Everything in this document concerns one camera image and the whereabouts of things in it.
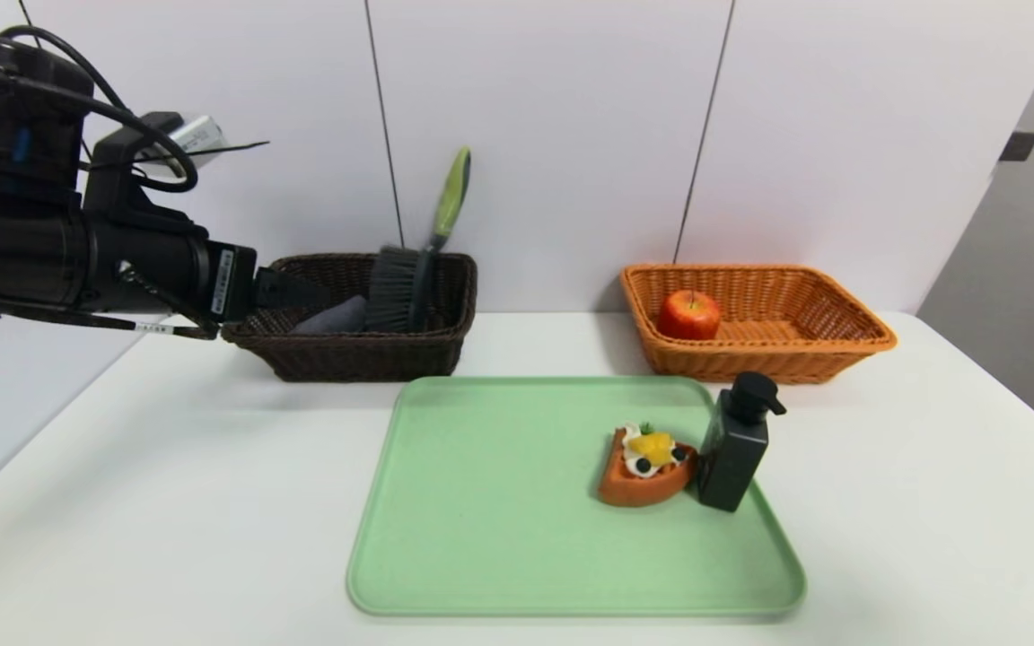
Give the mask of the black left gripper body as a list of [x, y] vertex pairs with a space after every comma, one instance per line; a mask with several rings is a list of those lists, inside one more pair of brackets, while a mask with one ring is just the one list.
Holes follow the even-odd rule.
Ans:
[[122, 263], [180, 299], [197, 314], [222, 324], [239, 320], [250, 306], [256, 252], [210, 238], [180, 210], [91, 210], [92, 236], [87, 302], [91, 312], [156, 315], [168, 303], [119, 278]]

